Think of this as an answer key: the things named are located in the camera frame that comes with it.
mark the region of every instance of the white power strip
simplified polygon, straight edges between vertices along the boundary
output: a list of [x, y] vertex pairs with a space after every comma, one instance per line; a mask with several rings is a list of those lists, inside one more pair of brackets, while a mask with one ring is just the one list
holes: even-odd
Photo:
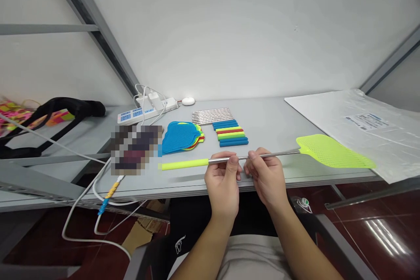
[[[171, 110], [178, 108], [178, 102], [174, 98], [167, 98], [164, 101], [162, 101], [162, 104], [163, 106], [165, 106], [166, 104], [164, 113], [170, 112]], [[154, 108], [145, 111], [145, 113], [143, 113], [143, 110], [141, 108], [136, 108], [128, 112], [118, 114], [118, 124], [122, 126], [132, 125], [143, 121], [143, 115], [144, 120], [146, 120], [149, 118], [156, 117], [160, 113], [161, 111], [157, 111]]]

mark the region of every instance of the black pants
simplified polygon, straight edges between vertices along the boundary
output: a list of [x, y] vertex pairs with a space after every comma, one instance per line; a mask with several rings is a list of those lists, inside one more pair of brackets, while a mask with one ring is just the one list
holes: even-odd
[[[173, 198], [171, 199], [170, 213], [169, 269], [177, 257], [184, 255], [193, 248], [209, 223], [211, 217], [209, 197]], [[241, 234], [277, 236], [270, 215], [256, 192], [239, 194], [239, 212], [231, 236]]]

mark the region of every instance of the right hand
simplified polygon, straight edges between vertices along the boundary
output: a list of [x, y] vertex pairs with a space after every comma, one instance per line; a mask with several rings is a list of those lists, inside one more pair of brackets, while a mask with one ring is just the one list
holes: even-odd
[[249, 151], [249, 160], [244, 165], [245, 173], [251, 174], [258, 197], [270, 210], [288, 205], [283, 166], [277, 157], [261, 158], [260, 154], [271, 153], [259, 147]]

